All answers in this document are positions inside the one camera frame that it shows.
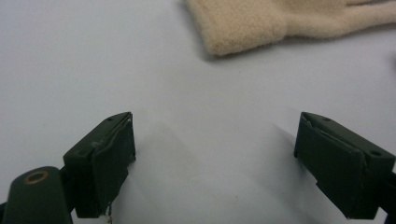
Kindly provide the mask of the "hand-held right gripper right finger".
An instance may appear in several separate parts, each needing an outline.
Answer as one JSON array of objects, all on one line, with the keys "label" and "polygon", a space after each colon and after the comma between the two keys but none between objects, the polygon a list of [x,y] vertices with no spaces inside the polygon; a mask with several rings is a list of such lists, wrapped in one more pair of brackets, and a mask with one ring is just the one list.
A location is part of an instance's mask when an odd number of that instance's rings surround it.
[{"label": "hand-held right gripper right finger", "polygon": [[294,156],[345,217],[373,219],[383,209],[396,219],[395,155],[332,119],[303,112]]}]

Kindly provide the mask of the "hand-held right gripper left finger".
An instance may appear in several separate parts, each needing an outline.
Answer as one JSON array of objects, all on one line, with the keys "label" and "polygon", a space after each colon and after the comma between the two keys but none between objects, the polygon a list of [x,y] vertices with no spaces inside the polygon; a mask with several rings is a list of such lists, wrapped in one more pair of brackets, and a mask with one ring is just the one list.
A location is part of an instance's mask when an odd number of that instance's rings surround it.
[{"label": "hand-held right gripper left finger", "polygon": [[117,198],[135,160],[133,115],[104,119],[64,154],[64,168],[75,180],[75,209],[98,218]]}]

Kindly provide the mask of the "beige knit glove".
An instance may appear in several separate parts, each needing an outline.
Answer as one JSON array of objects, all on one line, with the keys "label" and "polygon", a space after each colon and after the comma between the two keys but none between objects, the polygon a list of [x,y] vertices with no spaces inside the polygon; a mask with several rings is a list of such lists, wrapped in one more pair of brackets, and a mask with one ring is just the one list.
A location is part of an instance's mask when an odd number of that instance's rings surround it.
[{"label": "beige knit glove", "polygon": [[185,0],[208,53],[223,56],[287,36],[335,38],[396,23],[396,0]]}]

